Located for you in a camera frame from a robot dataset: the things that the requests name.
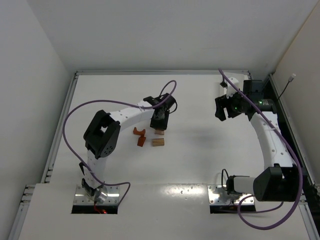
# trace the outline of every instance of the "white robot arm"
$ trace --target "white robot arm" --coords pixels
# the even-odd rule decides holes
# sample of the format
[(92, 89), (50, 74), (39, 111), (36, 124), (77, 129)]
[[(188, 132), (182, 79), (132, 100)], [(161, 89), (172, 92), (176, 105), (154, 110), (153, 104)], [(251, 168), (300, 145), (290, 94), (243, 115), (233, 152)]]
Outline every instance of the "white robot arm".
[[(100, 110), (95, 114), (83, 136), (87, 148), (87, 165), (91, 171), (80, 163), (84, 175), (82, 186), (91, 197), (96, 198), (96, 193), (100, 194), (98, 188), (101, 187), (101, 183), (92, 173), (97, 179), (104, 179), (107, 158), (115, 150), (121, 131), (145, 120), (151, 120), (151, 128), (162, 131), (167, 129), (170, 108), (176, 104), (175, 98), (168, 95), (166, 93), (159, 97), (146, 97), (137, 104), (140, 108), (127, 107), (109, 113)], [(156, 107), (167, 97), (163, 104)]]
[[(230, 87), (224, 82), (221, 85), (225, 88)], [(243, 82), (243, 93), (280, 132), (275, 104), (271, 99), (264, 99), (261, 90), (262, 81), (245, 80)], [(217, 97), (215, 103), (215, 116), (221, 121), (226, 120), (224, 108), (229, 118), (242, 113), (248, 116), (257, 134), (264, 160), (264, 171), (257, 177), (230, 176), (226, 182), (228, 194), (252, 194), (258, 201), (293, 202), (298, 192), (298, 169), (274, 129), (271, 129), (263, 117), (237, 92), (232, 96), (226, 94)]]

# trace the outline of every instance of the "wooden block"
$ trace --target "wooden block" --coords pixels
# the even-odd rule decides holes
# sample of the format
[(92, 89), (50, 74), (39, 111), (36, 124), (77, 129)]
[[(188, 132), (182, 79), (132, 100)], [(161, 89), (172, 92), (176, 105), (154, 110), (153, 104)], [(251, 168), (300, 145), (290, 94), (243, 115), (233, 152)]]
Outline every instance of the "wooden block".
[(145, 136), (141, 136), (141, 137), (139, 137), (139, 139), (138, 139), (138, 146), (139, 147), (143, 147), (144, 146), (144, 144), (145, 144), (145, 141), (146, 141), (146, 137)]
[(152, 146), (159, 147), (165, 145), (165, 139), (164, 138), (154, 138), (152, 139)]
[(134, 127), (134, 129), (133, 129), (133, 134), (134, 134), (134, 135), (139, 135), (139, 136), (142, 136), (142, 137), (143, 137), (143, 136), (146, 134), (146, 130), (143, 129), (142, 131), (138, 131), (137, 128)]
[(157, 135), (165, 135), (165, 131), (161, 131), (161, 130), (156, 129), (156, 130), (154, 131), (154, 134), (157, 134)]

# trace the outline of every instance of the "purple cable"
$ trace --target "purple cable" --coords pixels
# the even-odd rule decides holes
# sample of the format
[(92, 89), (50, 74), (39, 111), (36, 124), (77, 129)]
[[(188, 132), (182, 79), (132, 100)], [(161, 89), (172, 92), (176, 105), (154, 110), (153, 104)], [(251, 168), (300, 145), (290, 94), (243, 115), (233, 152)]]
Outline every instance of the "purple cable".
[(123, 194), (123, 197), (121, 198), (121, 200), (118, 203), (118, 206), (120, 205), (120, 203), (123, 201), (123, 199), (125, 198), (125, 196), (127, 195), (130, 187), (131, 187), (131, 183), (128, 181), (125, 182), (120, 182), (120, 183), (105, 183), (104, 181), (101, 181), (100, 179), (98, 179), (96, 177), (96, 175), (92, 172), (92, 170), (90, 169), (90, 167), (87, 165), (87, 163), (81, 158), (81, 156), (71, 147), (71, 145), (69, 144), (67, 137), (66, 137), (66, 123), (68, 118), (79, 108), (88, 105), (88, 104), (93, 104), (93, 103), (113, 103), (113, 104), (121, 104), (121, 105), (126, 105), (132, 108), (137, 108), (137, 109), (155, 109), (157, 107), (160, 107), (168, 98), (170, 98), (170, 96), (174, 93), (174, 91), (176, 90), (177, 87), (177, 82), (175, 80), (171, 80), (169, 81), (161, 90), (161, 93), (164, 91), (164, 89), (170, 84), (170, 83), (174, 83), (174, 87), (172, 89), (172, 91), (169, 93), (169, 95), (164, 98), (161, 102), (159, 102), (158, 104), (154, 105), (154, 106), (138, 106), (135, 104), (131, 104), (131, 103), (126, 103), (126, 102), (122, 102), (122, 101), (115, 101), (115, 100), (92, 100), (92, 101), (87, 101), (84, 102), (78, 106), (76, 106), (74, 109), (72, 109), (68, 115), (65, 117), (64, 121), (63, 121), (63, 126), (62, 126), (62, 136), (64, 139), (65, 144), (67, 145), (67, 147), (70, 149), (70, 151), (83, 163), (83, 166), (85, 168), (87, 168), (90, 172), (90, 174), (92, 175), (92, 177), (101, 185), (103, 186), (109, 186), (109, 187), (113, 187), (113, 186), (119, 186), (119, 185), (126, 185), (128, 184), (128, 188), (126, 189), (125, 193)]
[(297, 208), (297, 206), (299, 204), (300, 196), (301, 196), (301, 193), (302, 193), (302, 185), (303, 185), (303, 175), (302, 175), (302, 169), (301, 169), (299, 160), (298, 160), (295, 152), (293, 151), (293, 149), (289, 145), (289, 143), (286, 141), (286, 139), (281, 135), (281, 133), (276, 129), (276, 127), (269, 121), (269, 119), (262, 113), (262, 111), (242, 91), (240, 91), (240, 89), (237, 88), (237, 86), (235, 86), (230, 81), (230, 79), (225, 75), (224, 71), (222, 71), (221, 68), (218, 68), (218, 70), (219, 70), (220, 74), (222, 75), (222, 79), (226, 80), (231, 85), (231, 87), (233, 87), (256, 110), (256, 112), (259, 113), (263, 117), (263, 119), (268, 123), (268, 125), (272, 129), (274, 129), (274, 132), (278, 135), (278, 137), (281, 139), (281, 141), (285, 144), (285, 146), (287, 147), (287, 149), (291, 153), (294, 162), (296, 163), (296, 167), (298, 169), (298, 175), (299, 175), (298, 192), (297, 192), (297, 195), (296, 195), (296, 199), (295, 199), (292, 207), (290, 208), (289, 212), (281, 220), (279, 220), (278, 222), (276, 222), (276, 223), (274, 223), (274, 224), (272, 224), (270, 226), (256, 226), (256, 225), (253, 225), (252, 223), (250, 223), (250, 222), (248, 222), (247, 220), (244, 219), (244, 217), (241, 215), (241, 211), (240, 211), (240, 206), (241, 206), (242, 202), (245, 199), (247, 199), (247, 198), (249, 198), (251, 196), (243, 198), (238, 204), (237, 213), (238, 213), (239, 217), (241, 218), (241, 220), (245, 224), (247, 224), (248, 226), (250, 226), (250, 227), (252, 227), (254, 229), (258, 229), (258, 230), (274, 229), (274, 228), (280, 226), (281, 224), (283, 224), (286, 220), (288, 220), (288, 218), (290, 218), (290, 216), (294, 213), (295, 209)]

